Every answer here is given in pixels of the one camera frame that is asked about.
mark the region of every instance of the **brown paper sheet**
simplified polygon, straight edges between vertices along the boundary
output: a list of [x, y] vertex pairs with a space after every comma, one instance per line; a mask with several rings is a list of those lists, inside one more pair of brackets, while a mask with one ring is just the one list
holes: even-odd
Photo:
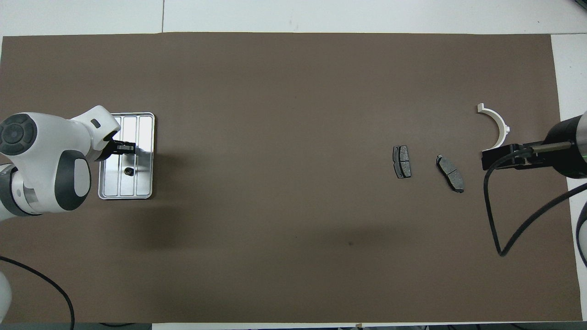
[[[0, 115], [94, 105], [157, 117], [155, 195], [0, 223], [0, 254], [53, 278], [81, 322], [581, 318], [568, 203], [495, 252], [480, 151], [559, 122], [548, 35], [165, 33], [5, 37]], [[397, 179], [392, 148], [409, 147]], [[443, 154], [465, 192], [436, 168]], [[491, 182], [505, 241], [566, 190]], [[6, 322], [66, 322], [48, 284], [0, 265]]]

